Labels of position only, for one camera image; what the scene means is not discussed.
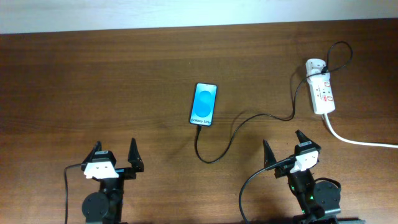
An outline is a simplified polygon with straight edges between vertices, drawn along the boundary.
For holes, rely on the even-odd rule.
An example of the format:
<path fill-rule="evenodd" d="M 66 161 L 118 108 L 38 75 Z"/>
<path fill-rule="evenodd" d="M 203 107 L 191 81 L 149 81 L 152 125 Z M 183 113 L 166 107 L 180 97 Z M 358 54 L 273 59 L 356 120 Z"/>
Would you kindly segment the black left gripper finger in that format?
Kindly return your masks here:
<path fill-rule="evenodd" d="M 135 172 L 144 172 L 144 163 L 137 148 L 137 142 L 131 139 L 127 161 L 131 164 Z"/>
<path fill-rule="evenodd" d="M 93 160 L 93 157 L 97 151 L 102 150 L 102 145 L 100 141 L 97 141 L 96 144 L 94 145 L 93 149 L 91 152 L 86 156 L 86 158 L 83 160 L 81 163 L 82 165 L 87 165 L 87 163 L 91 162 Z"/>

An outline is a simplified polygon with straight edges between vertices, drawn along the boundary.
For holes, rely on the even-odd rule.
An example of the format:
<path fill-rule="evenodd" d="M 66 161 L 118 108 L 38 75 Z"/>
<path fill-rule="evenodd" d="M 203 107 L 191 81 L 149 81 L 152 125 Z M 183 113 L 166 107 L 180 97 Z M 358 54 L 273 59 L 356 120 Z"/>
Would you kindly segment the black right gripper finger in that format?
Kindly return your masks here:
<path fill-rule="evenodd" d="M 299 144 L 298 144 L 299 146 L 309 146 L 312 144 L 312 141 L 308 137 L 306 137 L 306 135 L 304 135 L 304 133 L 301 132 L 301 130 L 298 129 L 298 130 L 296 130 L 295 133 L 299 140 Z"/>
<path fill-rule="evenodd" d="M 265 139 L 263 140 L 263 148 L 264 148 L 264 167 L 269 167 L 275 164 L 277 162 L 275 159 L 275 155 L 269 143 Z"/>

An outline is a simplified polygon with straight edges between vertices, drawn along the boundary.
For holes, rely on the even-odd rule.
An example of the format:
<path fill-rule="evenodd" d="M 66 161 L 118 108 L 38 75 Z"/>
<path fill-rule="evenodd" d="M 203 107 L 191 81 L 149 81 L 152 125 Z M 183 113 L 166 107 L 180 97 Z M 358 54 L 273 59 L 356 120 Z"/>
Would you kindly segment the blue Galaxy smartphone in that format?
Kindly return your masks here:
<path fill-rule="evenodd" d="M 193 97 L 190 124 L 211 126 L 218 87 L 209 83 L 197 83 Z"/>

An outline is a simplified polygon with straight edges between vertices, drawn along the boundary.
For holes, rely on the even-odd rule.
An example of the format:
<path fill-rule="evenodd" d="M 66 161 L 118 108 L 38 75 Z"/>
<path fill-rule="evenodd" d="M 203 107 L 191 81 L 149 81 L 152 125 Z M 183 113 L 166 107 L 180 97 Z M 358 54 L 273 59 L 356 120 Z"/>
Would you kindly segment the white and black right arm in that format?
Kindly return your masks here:
<path fill-rule="evenodd" d="M 359 218 L 337 218 L 341 213 L 341 184 L 333 179 L 315 179 L 311 168 L 318 164 L 321 147 L 303 132 L 296 132 L 299 143 L 294 153 L 277 161 L 269 145 L 264 140 L 264 167 L 273 170 L 275 177 L 286 177 L 291 193 L 302 210 L 301 215 L 293 217 L 294 223 L 365 223 Z"/>

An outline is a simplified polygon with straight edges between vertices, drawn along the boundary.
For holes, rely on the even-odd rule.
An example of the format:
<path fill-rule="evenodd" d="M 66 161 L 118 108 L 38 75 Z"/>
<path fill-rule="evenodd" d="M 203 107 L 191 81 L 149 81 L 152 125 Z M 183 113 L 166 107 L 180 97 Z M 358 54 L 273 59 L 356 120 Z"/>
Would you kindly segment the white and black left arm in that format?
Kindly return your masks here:
<path fill-rule="evenodd" d="M 124 182 L 134 180 L 144 171 L 144 163 L 134 138 L 131 139 L 127 157 L 129 167 L 117 168 L 117 160 L 112 151 L 102 150 L 97 142 L 83 160 L 81 170 L 87 179 L 99 182 L 99 190 L 89 194 L 82 203 L 82 213 L 86 223 L 121 223 Z"/>

